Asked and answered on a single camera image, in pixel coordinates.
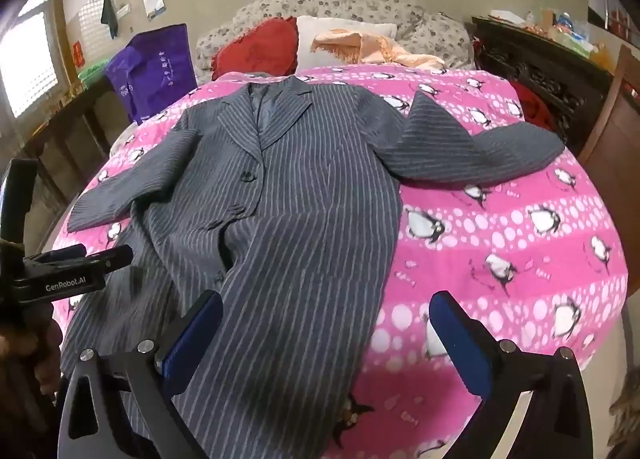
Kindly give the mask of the person's left hand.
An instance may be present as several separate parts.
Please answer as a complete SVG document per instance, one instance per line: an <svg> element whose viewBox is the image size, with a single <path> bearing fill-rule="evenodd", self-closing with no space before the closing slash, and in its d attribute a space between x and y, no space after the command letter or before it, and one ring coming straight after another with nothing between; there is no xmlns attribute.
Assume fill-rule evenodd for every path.
<svg viewBox="0 0 640 459"><path fill-rule="evenodd" d="M28 323L9 323L1 318L1 405L12 411L15 389L9 367L28 361L39 387L46 396L55 394L61 384L62 331L53 319L51 303L36 304L27 311Z"/></svg>

